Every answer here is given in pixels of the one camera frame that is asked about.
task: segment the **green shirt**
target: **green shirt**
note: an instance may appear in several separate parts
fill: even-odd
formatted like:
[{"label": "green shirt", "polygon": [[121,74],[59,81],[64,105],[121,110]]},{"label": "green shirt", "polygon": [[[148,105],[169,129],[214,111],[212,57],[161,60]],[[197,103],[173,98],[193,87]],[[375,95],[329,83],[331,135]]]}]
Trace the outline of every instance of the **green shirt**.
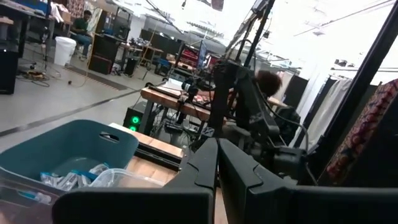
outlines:
[{"label": "green shirt", "polygon": [[75,29],[82,29],[84,31],[87,31],[87,25],[88,23],[83,18],[75,19],[75,21],[73,22],[73,26]]}]

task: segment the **metal stand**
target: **metal stand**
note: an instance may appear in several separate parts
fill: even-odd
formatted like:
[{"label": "metal stand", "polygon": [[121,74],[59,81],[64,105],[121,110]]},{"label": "metal stand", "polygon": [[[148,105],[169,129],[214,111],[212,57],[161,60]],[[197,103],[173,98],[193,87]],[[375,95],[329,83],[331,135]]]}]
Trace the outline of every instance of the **metal stand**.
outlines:
[{"label": "metal stand", "polygon": [[[398,24],[398,2],[395,2],[384,25],[381,27],[380,33],[369,49],[347,94],[343,98],[328,129],[325,131],[325,137],[315,150],[316,153],[310,157],[310,168],[316,178],[320,176],[336,151],[340,143],[341,130],[345,129],[349,120],[352,118],[356,107],[365,94],[365,91],[379,69],[384,57],[388,54],[389,49],[393,45],[398,35],[398,26],[396,26],[396,24]],[[310,179],[307,177],[299,184],[309,183]]]}]

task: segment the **dark hair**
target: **dark hair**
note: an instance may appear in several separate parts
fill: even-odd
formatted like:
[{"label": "dark hair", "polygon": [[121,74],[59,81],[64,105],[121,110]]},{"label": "dark hair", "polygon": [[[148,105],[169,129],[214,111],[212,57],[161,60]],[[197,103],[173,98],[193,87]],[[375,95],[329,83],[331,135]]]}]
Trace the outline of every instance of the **dark hair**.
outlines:
[{"label": "dark hair", "polygon": [[257,73],[256,80],[260,90],[268,97],[275,95],[282,86],[282,79],[275,73],[260,70]]},{"label": "dark hair", "polygon": [[89,10],[85,10],[83,15],[92,16],[92,13]]}]

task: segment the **man sitting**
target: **man sitting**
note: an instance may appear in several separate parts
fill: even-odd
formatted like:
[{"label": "man sitting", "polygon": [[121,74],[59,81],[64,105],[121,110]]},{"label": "man sitting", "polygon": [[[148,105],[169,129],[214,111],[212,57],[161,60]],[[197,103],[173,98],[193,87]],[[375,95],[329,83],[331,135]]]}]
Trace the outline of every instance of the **man sitting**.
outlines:
[{"label": "man sitting", "polygon": [[75,19],[71,27],[72,32],[76,33],[76,35],[72,35],[71,38],[83,45],[83,54],[80,57],[80,60],[87,59],[88,47],[93,42],[93,38],[87,32],[87,25],[91,16],[91,12],[89,10],[85,10],[83,17]]}]

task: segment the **concrete floor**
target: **concrete floor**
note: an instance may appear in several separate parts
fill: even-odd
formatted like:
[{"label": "concrete floor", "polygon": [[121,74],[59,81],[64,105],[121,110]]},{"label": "concrete floor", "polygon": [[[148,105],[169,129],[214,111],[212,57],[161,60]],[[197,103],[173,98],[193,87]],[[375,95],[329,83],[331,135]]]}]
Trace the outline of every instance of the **concrete floor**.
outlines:
[{"label": "concrete floor", "polygon": [[[20,65],[28,60],[41,61],[41,56],[32,51],[38,52],[39,47],[27,45],[25,49],[25,60],[21,60]],[[49,53],[50,62],[53,61],[53,55],[54,49]],[[70,64],[81,69],[86,67],[86,62],[81,62],[77,57],[73,57]],[[13,95],[0,95],[0,152],[75,119],[123,124],[127,107],[133,105],[140,94],[139,91],[132,92],[140,90],[147,82],[156,84],[162,81],[161,76],[152,72],[148,72],[145,80],[141,80],[145,72],[145,68],[138,68],[132,78],[96,73],[128,87],[122,91],[90,79],[82,87],[77,87],[84,83],[83,76],[52,63],[47,69],[50,77],[46,81],[50,85],[48,88],[16,80]],[[117,96],[123,97],[95,105]]]}]

